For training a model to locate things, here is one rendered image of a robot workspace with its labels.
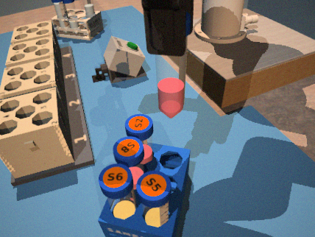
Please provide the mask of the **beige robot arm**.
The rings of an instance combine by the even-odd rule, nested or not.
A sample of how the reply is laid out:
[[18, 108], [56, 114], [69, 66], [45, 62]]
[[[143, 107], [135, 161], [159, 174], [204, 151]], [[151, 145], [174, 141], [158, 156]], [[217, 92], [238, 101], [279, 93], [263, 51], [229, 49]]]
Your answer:
[[202, 19], [195, 35], [210, 43], [235, 43], [245, 38], [244, 26], [258, 22], [257, 15], [243, 13], [244, 0], [202, 0]]

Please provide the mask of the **light blue bench mat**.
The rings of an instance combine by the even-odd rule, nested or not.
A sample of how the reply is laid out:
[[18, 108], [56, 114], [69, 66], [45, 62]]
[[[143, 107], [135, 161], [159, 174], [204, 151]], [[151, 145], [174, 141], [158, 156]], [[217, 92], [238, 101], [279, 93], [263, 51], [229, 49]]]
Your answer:
[[[315, 162], [253, 106], [220, 116], [186, 81], [183, 110], [165, 116], [144, 15], [132, 5], [101, 14], [91, 40], [57, 37], [71, 46], [94, 164], [13, 187], [0, 158], [0, 237], [105, 237], [99, 175], [135, 114], [152, 119], [153, 144], [191, 150], [175, 237], [315, 237]], [[147, 76], [93, 82], [111, 36], [139, 46]]]

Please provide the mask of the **blue tube rack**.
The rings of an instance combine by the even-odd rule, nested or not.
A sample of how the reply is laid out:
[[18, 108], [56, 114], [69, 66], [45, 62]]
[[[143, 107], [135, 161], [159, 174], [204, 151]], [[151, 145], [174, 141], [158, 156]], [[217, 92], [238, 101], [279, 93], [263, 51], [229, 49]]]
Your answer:
[[114, 217], [112, 211], [110, 210], [109, 202], [106, 201], [98, 219], [105, 237], [176, 236], [177, 226], [180, 218], [179, 213], [183, 204], [182, 199], [184, 197], [185, 187], [188, 179], [191, 150], [161, 144], [152, 144], [152, 148], [153, 159], [144, 164], [144, 173], [148, 171], [161, 171], [171, 180], [171, 198], [169, 200], [168, 222], [161, 225], [160, 227], [147, 225], [144, 220], [142, 205], [138, 199], [137, 191], [134, 189], [137, 206], [134, 214], [127, 217], [126, 219]]

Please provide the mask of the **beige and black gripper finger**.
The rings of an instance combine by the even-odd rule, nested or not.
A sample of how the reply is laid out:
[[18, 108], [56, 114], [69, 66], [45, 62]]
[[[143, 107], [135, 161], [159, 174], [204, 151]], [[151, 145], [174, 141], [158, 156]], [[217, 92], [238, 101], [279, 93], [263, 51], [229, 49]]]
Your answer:
[[191, 34], [193, 31], [194, 0], [182, 0], [182, 5], [186, 6], [186, 12], [188, 12], [191, 15], [191, 31], [190, 31], [190, 34]]
[[182, 0], [141, 0], [149, 54], [185, 54], [186, 6]]

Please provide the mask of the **clear conical tube with red liquid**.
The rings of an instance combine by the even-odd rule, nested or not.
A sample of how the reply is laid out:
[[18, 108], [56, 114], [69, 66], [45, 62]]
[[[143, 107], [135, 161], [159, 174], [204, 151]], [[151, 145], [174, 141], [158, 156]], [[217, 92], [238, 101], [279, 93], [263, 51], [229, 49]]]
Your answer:
[[130, 116], [125, 121], [125, 130], [127, 136], [136, 137], [142, 141], [144, 145], [144, 164], [151, 161], [153, 159], [152, 119], [145, 114], [135, 114], [133, 116]]

